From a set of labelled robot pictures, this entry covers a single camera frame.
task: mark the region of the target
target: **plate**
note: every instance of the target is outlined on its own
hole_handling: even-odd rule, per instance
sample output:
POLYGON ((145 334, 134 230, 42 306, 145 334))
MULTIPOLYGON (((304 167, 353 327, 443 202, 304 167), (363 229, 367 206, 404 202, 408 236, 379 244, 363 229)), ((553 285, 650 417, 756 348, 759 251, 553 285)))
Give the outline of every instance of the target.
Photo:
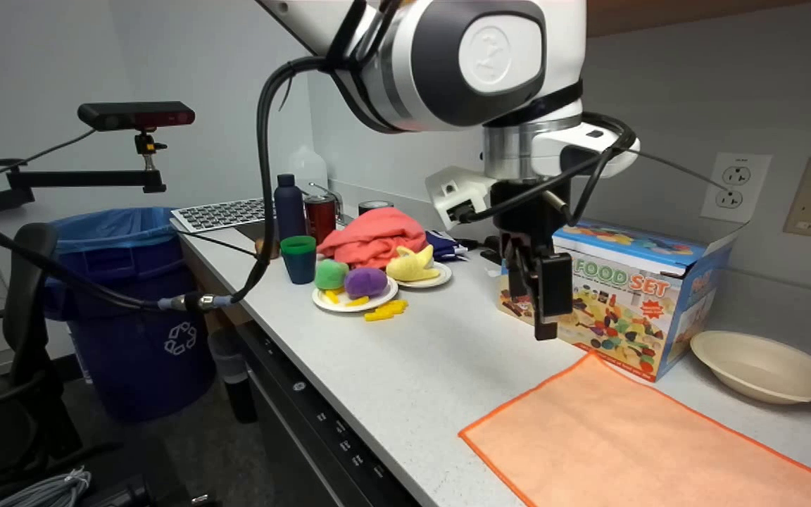
POLYGON ((443 262, 435 262, 435 271, 439 272, 438 278, 401 281, 401 288, 407 288, 407 289, 429 289, 429 288, 448 285, 453 278, 453 267, 448 267, 443 262))
POLYGON ((811 402, 811 355, 745 331, 708 330, 693 341, 693 355, 705 360, 729 389, 763 402, 811 402))
POLYGON ((312 289, 312 305, 328 309, 328 313, 367 313, 367 309, 374 309, 374 306, 391 300, 397 292, 401 292, 401 285, 391 277, 386 277, 386 289, 379 298, 369 298, 369 305, 360 305, 360 306, 334 305, 325 298, 321 289, 312 289))

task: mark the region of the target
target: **cardboard box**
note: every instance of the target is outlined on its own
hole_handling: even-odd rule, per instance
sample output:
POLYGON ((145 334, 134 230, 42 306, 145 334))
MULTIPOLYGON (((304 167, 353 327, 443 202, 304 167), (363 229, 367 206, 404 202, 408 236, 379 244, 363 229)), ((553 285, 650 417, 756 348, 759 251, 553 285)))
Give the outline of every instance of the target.
MULTIPOLYGON (((573 254, 576 309, 559 319, 559 334, 645 378, 663 378, 705 327, 732 236, 687 243, 618 224, 576 224, 553 236, 573 254)), ((532 320, 532 306, 508 313, 532 320)))

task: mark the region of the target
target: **blue bottle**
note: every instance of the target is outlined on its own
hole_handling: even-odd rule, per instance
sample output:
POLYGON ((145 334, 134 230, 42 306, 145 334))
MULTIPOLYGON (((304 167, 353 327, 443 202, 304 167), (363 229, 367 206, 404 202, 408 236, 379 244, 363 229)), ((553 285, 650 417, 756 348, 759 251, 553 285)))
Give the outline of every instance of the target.
POLYGON ((301 207, 301 188, 295 186, 293 174, 277 174, 277 236, 300 236, 304 234, 304 207, 301 207))

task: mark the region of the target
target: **trash bin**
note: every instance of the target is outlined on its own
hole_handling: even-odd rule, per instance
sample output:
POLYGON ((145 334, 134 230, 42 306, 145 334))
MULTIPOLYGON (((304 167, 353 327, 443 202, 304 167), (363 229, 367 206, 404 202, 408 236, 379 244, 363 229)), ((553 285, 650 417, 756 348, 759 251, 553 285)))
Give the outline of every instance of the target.
MULTIPOLYGON (((169 207, 117 207, 53 223, 58 258, 135 298, 196 289, 169 207)), ((65 281, 46 285, 49 319, 69 320, 89 381, 121 422, 149 422, 196 402, 214 381, 203 315, 124 309, 65 281)))

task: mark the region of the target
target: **counter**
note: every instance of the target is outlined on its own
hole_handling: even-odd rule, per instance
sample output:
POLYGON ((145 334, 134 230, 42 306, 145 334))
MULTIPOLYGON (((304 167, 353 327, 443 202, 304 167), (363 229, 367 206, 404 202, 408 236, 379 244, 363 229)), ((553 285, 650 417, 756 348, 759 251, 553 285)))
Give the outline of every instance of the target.
MULTIPOLYGON (((236 230, 211 236, 249 247, 236 230)), ((225 288, 239 288, 255 265, 236 251, 193 236, 186 243, 225 288)), ((407 315, 369 324, 319 309, 312 288, 290 285, 281 262, 273 262, 245 298, 245 313, 419 503, 521 503, 459 431, 566 369, 581 351, 563 341, 535 341, 526 324, 498 313, 494 277, 486 258, 459 262, 448 288, 407 292, 407 315)), ((746 402, 690 355, 656 386, 811 465, 811 405, 746 402)))

